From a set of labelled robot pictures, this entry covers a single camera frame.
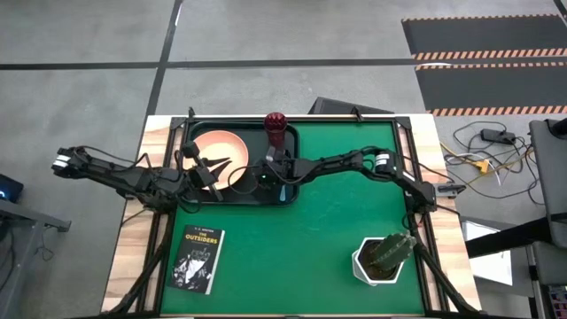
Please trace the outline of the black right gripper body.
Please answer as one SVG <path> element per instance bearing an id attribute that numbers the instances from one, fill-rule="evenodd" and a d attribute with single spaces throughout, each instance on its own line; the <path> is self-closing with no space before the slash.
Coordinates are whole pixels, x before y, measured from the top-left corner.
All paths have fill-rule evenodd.
<path id="1" fill-rule="evenodd" d="M 255 179 L 262 189 L 271 189 L 277 185 L 293 185 L 296 178 L 293 176 L 295 159 L 279 159 L 268 161 L 259 159 L 255 163 Z"/>

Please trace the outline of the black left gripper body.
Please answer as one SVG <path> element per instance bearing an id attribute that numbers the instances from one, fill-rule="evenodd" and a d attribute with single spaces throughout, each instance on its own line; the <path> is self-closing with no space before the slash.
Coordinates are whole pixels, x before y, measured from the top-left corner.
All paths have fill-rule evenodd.
<path id="1" fill-rule="evenodd" d="M 195 161 L 195 166 L 188 170 L 188 177 L 191 179 L 192 184 L 202 189 L 207 187 L 209 192 L 216 198 L 217 201 L 222 201 L 221 193 L 214 186 L 215 178 L 211 174 L 209 167 L 206 167 L 198 155 L 192 157 Z"/>

